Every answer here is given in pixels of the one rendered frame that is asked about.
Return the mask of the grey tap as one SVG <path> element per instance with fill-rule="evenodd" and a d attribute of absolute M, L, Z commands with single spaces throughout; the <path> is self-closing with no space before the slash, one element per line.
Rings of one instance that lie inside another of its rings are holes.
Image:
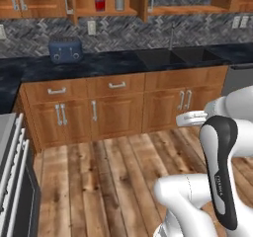
<path fill-rule="evenodd" d="M 169 50 L 173 49 L 173 42 L 174 42 L 174 32 L 175 32 L 175 24 L 172 24 L 171 27 L 171 35 L 170 35 L 170 42 L 169 42 Z"/>

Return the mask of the black sink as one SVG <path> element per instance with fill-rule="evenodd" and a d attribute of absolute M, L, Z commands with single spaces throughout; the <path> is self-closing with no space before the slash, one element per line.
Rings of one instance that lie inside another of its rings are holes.
<path fill-rule="evenodd" d="M 144 49 L 136 52 L 149 71 L 210 67 L 228 64 L 229 61 L 202 46 Z"/>

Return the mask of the wooden panel under sink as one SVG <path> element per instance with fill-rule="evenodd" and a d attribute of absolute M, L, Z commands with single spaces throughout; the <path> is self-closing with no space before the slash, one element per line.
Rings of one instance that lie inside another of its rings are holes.
<path fill-rule="evenodd" d="M 145 90 L 167 90 L 174 88 L 222 85 L 227 66 L 212 66 L 148 72 L 145 76 Z"/>

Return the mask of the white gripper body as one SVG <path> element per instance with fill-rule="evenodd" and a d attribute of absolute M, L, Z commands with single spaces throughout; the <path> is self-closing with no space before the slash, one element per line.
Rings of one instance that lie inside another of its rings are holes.
<path fill-rule="evenodd" d="M 176 116 L 178 126 L 200 126 L 207 120 L 208 114 L 204 111 L 192 111 Z"/>

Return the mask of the wooden drawer front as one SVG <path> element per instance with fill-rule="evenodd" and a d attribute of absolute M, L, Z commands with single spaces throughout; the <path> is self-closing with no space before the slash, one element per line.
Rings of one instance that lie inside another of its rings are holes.
<path fill-rule="evenodd" d="M 110 89 L 108 84 L 121 84 L 126 82 L 126 87 Z M 126 74 L 101 76 L 87 79 L 88 96 L 90 98 L 109 97 L 131 93 L 142 93 L 144 90 L 144 74 Z"/>
<path fill-rule="evenodd" d="M 88 97 L 85 79 L 51 80 L 24 84 L 28 100 L 31 104 L 84 99 Z M 50 95 L 47 89 L 58 90 L 66 88 L 66 93 Z"/>

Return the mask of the grey black oven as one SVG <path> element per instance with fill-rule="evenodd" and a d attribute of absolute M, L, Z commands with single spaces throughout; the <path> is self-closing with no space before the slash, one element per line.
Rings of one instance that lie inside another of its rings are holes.
<path fill-rule="evenodd" d="M 30 140 L 20 177 L 22 178 L 12 237 L 38 237 L 41 189 L 33 168 Z"/>

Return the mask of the open wooden wall cupboard door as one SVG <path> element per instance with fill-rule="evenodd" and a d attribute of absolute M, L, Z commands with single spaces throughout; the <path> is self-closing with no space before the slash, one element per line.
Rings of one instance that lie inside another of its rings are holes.
<path fill-rule="evenodd" d="M 76 0 L 71 0 L 72 2 L 72 6 L 73 6 L 73 15 L 67 15 L 67 18 L 74 24 L 77 25 L 78 24 L 78 17 L 77 17 L 77 13 L 76 13 Z"/>
<path fill-rule="evenodd" d="M 148 16 L 152 13 L 148 13 L 148 0 L 139 0 L 138 2 L 138 17 L 143 21 L 146 22 L 148 20 Z"/>

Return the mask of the grey dishwasher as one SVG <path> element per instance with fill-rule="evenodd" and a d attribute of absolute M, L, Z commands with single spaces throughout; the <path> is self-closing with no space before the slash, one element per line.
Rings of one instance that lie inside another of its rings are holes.
<path fill-rule="evenodd" d="M 253 85 L 253 63 L 233 64 L 228 66 L 225 76 L 222 96 L 238 89 Z"/>

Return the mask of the red liquor bottle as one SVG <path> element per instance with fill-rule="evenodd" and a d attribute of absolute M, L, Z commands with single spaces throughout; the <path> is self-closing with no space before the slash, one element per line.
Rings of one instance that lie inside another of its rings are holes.
<path fill-rule="evenodd" d="M 95 0 L 95 8 L 98 12 L 105 10 L 106 0 Z"/>

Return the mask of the blue toaster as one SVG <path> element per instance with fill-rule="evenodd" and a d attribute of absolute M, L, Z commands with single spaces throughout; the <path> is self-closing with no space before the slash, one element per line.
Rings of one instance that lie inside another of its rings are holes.
<path fill-rule="evenodd" d="M 78 37 L 53 37 L 48 43 L 53 63 L 77 63 L 83 58 L 82 42 Z"/>

